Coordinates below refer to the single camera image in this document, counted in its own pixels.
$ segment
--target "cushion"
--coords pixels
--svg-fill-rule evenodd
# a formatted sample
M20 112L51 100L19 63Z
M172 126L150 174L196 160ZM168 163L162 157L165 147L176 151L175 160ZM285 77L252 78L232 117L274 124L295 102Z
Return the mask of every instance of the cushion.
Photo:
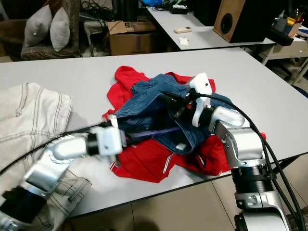
M26 23L25 46L32 47L42 42L48 35L52 22L49 5L39 9Z
M68 15L64 8L61 7L55 14L50 27L50 39L56 52L62 50L68 44L69 36Z

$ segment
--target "floor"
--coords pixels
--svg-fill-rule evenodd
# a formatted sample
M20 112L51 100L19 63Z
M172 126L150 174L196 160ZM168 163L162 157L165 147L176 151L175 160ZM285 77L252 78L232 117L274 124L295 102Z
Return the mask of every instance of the floor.
M85 57L90 51L83 52ZM8 56L0 63L11 62ZM274 71L281 77L282 73ZM308 80L297 85L308 91ZM301 207L308 205L308 154L285 169ZM233 231L240 210L231 176L64 222L59 231Z

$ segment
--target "denim jacket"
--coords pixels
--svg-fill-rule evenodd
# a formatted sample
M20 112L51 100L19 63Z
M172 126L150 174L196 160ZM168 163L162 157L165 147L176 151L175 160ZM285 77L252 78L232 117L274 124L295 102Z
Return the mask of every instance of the denim jacket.
M124 131L129 130L151 130L164 129L167 127L180 127L179 131L153 136L153 139L164 145L170 151L185 155L191 153L209 135L207 128L196 128L191 121L175 120L174 110L168 109L164 103L158 100L157 96L163 91L172 92L181 97L185 97L187 90L185 85L177 83L174 77L159 74L149 81L140 81L132 89L134 97L116 112L119 128ZM228 100L224 96L213 93L213 96ZM220 101L211 100L212 106L228 105Z

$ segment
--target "gray table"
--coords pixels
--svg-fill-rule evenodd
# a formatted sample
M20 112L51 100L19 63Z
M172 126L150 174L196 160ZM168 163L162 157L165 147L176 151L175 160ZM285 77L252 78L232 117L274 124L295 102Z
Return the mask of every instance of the gray table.
M240 48L158 54L26 61L0 64L0 89L37 82L72 98L68 130L95 124L111 105L106 98L121 65L148 77L174 71L184 76L206 72L226 95L267 134L279 160L308 151L308 100ZM161 183L119 178L107 158L86 158L72 166L93 183L71 216L105 209L144 197L212 180L174 167Z
M156 11L153 7L148 8L148 11L182 51L276 44L268 38L263 42L228 43L213 31L213 26L204 26L192 13L171 14L169 11ZM188 26L192 28L192 32L183 34L174 32L176 27ZM189 44L180 45L180 37L186 37Z

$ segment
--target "white desk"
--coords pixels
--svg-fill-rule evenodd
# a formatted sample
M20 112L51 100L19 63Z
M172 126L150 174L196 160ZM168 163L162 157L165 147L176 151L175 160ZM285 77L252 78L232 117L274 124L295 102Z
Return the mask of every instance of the white desk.
M0 64L0 89L37 82L72 98L68 130L97 123L111 108L106 98L114 73L129 65L148 77L174 71L193 76L206 72L217 93L243 109L261 131L279 160L308 151L308 100L240 48L184 51L97 58L26 61ZM119 178L107 159L76 161L71 169L93 186L71 216L128 203L202 182L198 176L175 167L159 184Z
M213 31L213 26L204 26L192 13L171 14L169 11L155 11L152 7L148 8L148 11L181 50L275 44L275 42L268 38L265 38L263 42L228 43ZM176 27L188 26L192 28L192 32L184 34L174 32L174 28ZM189 44L180 45L180 37L187 37Z

